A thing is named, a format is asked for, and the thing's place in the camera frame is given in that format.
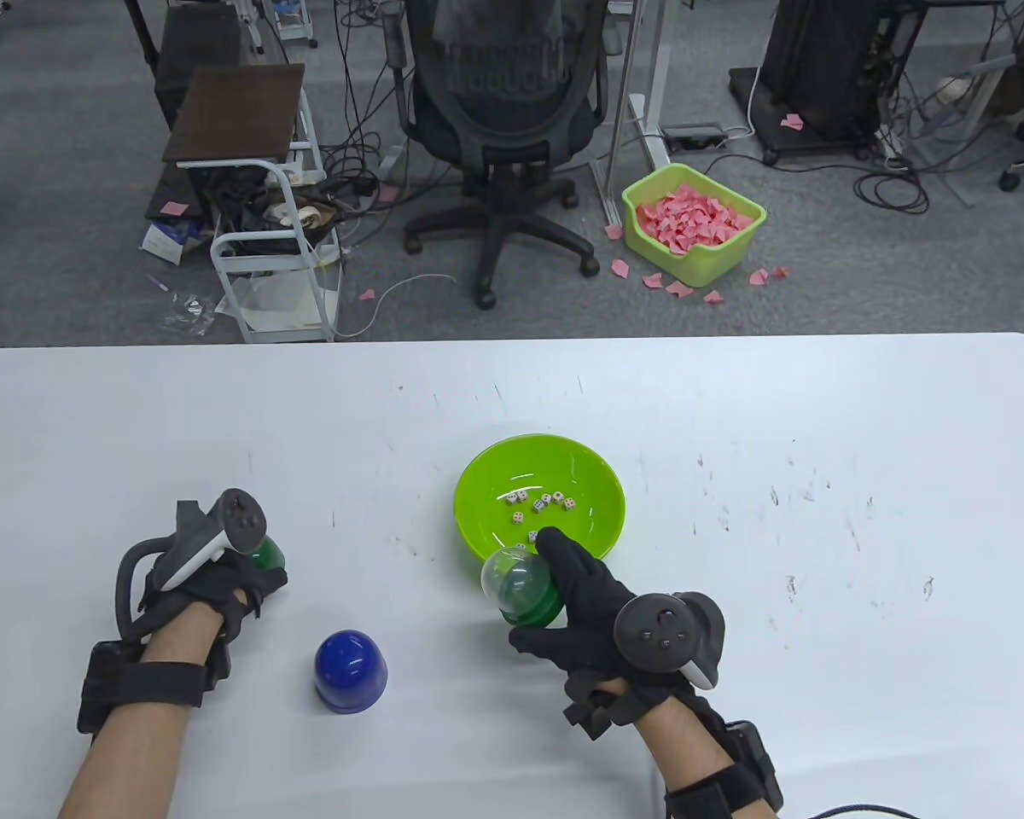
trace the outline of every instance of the finger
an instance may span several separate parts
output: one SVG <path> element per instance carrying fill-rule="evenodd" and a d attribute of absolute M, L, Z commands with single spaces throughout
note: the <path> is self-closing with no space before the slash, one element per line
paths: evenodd
<path fill-rule="evenodd" d="M 564 531 L 558 527 L 546 526 L 541 529 L 535 548 L 550 565 L 559 589 L 562 576 L 573 578 L 590 576 L 597 572 L 597 559 L 587 554 L 587 550 L 579 543 L 566 537 Z"/>
<path fill-rule="evenodd" d="M 598 653 L 594 651 L 596 642 L 593 633 L 578 628 L 542 629 L 519 626 L 509 632 L 509 643 L 516 651 L 550 659 L 566 672 L 595 667 L 598 664 L 598 658 L 593 662 L 594 655 Z"/>

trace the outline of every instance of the wrist strap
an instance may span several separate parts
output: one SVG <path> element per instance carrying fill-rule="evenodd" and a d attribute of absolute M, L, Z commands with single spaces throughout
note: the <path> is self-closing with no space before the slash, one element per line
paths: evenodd
<path fill-rule="evenodd" d="M 741 808 L 766 799 L 766 789 L 744 765 L 731 765 L 664 799 L 675 819 L 730 819 Z"/>

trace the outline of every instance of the blue dice cup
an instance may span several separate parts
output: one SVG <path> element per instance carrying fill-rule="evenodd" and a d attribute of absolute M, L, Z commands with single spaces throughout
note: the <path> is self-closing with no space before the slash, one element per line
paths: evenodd
<path fill-rule="evenodd" d="M 364 632 L 334 632 L 314 655 L 314 687 L 329 709 L 356 715 L 387 687 L 387 660 Z"/>

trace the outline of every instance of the white cable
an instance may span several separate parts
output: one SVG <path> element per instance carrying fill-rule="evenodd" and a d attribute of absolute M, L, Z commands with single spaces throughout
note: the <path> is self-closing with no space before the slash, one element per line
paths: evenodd
<path fill-rule="evenodd" d="M 367 325 L 364 325 L 362 329 L 358 330 L 355 333 L 335 333 L 337 338 L 355 339 L 357 336 L 364 336 L 365 333 L 371 331 L 372 325 L 376 324 L 376 316 L 379 315 L 380 305 L 382 305 L 383 300 L 385 300 L 386 297 L 390 295 L 391 290 L 394 290 L 395 288 L 401 288 L 402 285 L 410 285 L 411 282 L 416 282 L 418 281 L 418 278 L 450 278 L 451 281 L 455 282 L 455 284 L 457 285 L 459 284 L 458 278 L 455 278 L 455 276 L 453 275 L 449 275 L 449 273 L 418 273 L 416 276 L 411 276 L 410 278 L 402 278 L 402 281 L 400 282 L 395 282 L 395 284 L 392 284 L 390 288 L 383 290 L 383 294 L 379 297 L 379 300 L 376 301 L 376 310 L 372 312 L 371 320 L 369 320 Z"/>
<path fill-rule="evenodd" d="M 732 140 L 745 140 L 748 137 L 755 135 L 755 122 L 751 121 L 751 109 L 755 104 L 755 92 L 759 87 L 759 78 L 762 76 L 762 63 L 766 61 L 766 55 L 770 53 L 770 40 L 774 36 L 774 20 L 777 19 L 777 7 L 774 7 L 773 13 L 770 15 L 770 34 L 766 35 L 766 44 L 762 47 L 762 58 L 759 59 L 759 66 L 755 69 L 755 82 L 751 83 L 751 93 L 746 97 L 746 126 L 744 125 L 730 125 L 728 128 L 724 129 L 724 132 L 728 134 L 725 137 L 725 141 Z M 743 133 L 730 134 L 730 131 L 735 131 L 737 128 L 745 128 Z"/>

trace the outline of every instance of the hand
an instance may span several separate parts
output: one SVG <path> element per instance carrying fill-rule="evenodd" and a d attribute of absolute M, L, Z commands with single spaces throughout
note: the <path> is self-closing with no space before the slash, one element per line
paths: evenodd
<path fill-rule="evenodd" d="M 632 591 L 614 580 L 605 563 L 591 557 L 561 530 L 547 526 L 539 533 L 536 549 L 550 566 L 550 573 L 564 601 L 569 627 L 544 629 L 520 626 L 509 633 L 516 651 L 550 659 L 566 672 L 595 672 L 601 680 L 626 680 L 633 686 L 669 689 L 684 685 L 679 674 L 648 674 L 633 665 L 614 644 L 614 619 L 634 598 Z M 604 683 L 604 690 L 623 686 Z M 621 694 L 622 690 L 611 690 Z"/>

